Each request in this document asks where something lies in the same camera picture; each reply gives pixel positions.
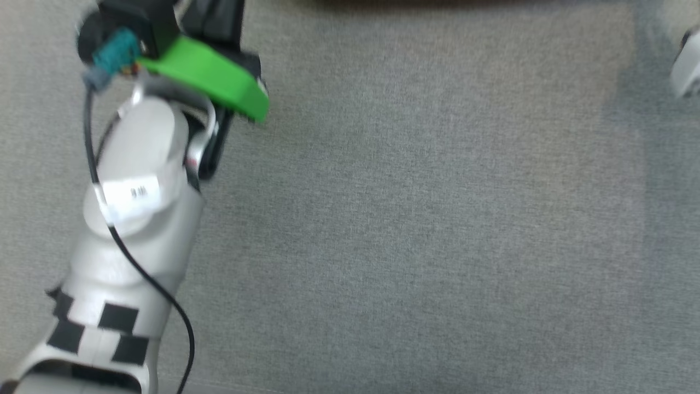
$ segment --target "black cable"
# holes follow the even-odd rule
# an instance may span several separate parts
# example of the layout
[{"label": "black cable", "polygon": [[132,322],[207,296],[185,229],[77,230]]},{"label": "black cable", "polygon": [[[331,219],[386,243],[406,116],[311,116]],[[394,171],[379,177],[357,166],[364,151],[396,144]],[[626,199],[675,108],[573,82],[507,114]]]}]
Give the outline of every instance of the black cable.
[{"label": "black cable", "polygon": [[[85,94],[85,107],[83,109],[83,131],[85,133],[85,152],[87,154],[87,165],[90,166],[90,179],[92,180],[93,184],[100,184],[99,183],[99,176],[97,175],[97,163],[95,160],[95,151],[92,149],[92,101],[95,96],[95,91],[91,89],[90,87],[87,88],[87,92]],[[124,257],[129,260],[129,263],[143,276],[143,279],[146,279],[148,283],[150,283],[172,306],[178,311],[180,314],[180,317],[182,317],[182,321],[185,323],[185,328],[187,329],[187,336],[190,341],[190,355],[188,356],[187,359],[187,367],[185,368],[185,373],[182,375],[182,379],[180,380],[180,386],[177,389],[177,394],[182,394],[183,390],[185,389],[185,385],[187,384],[187,379],[190,377],[190,372],[192,371],[192,365],[195,361],[195,332],[192,329],[192,323],[190,323],[190,318],[187,316],[187,313],[185,310],[180,306],[180,303],[177,302],[175,297],[170,294],[163,286],[161,286],[158,281],[156,281],[151,275],[144,270],[143,267],[136,261],[136,259],[132,256],[131,252],[127,249],[127,246],[124,245],[124,241],[122,241],[122,238],[119,236],[119,233],[117,233],[117,229],[114,228],[114,226],[109,226],[109,233],[112,235],[112,239],[114,239],[114,242],[117,244],[119,247],[119,250],[122,251],[124,254]]]}]

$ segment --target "cable connector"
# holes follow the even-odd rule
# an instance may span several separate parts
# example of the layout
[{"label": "cable connector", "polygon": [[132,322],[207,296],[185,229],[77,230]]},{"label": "cable connector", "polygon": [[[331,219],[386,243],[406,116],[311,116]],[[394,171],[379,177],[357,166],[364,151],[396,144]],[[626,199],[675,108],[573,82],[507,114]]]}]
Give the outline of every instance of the cable connector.
[{"label": "cable connector", "polygon": [[129,29],[119,29],[92,56],[94,66],[83,73],[83,82],[95,92],[101,92],[109,86],[115,74],[124,67],[130,67],[139,56],[139,38]]}]

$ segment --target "green plastic part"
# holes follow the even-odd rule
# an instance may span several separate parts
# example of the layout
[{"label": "green plastic part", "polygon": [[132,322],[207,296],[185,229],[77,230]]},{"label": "green plastic part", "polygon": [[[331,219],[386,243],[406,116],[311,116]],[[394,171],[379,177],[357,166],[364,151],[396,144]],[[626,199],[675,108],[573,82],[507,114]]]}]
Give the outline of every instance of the green plastic part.
[{"label": "green plastic part", "polygon": [[148,71],[197,89],[211,101],[254,121],[265,120],[270,98],[262,83],[204,43],[180,36],[160,59],[142,57],[138,63]]}]

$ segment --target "gray carpet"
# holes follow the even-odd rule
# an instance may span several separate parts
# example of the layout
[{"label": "gray carpet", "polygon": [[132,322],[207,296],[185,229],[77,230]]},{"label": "gray carpet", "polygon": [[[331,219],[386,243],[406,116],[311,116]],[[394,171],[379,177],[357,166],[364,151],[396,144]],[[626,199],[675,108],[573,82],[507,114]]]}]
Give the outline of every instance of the gray carpet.
[{"label": "gray carpet", "polygon": [[[88,3],[0,2],[3,365],[41,331],[80,220]],[[696,393],[700,102],[672,98],[661,2],[373,4],[249,1],[272,109],[234,124],[204,188],[178,294],[193,381]],[[171,320],[166,379],[187,349]]]}]

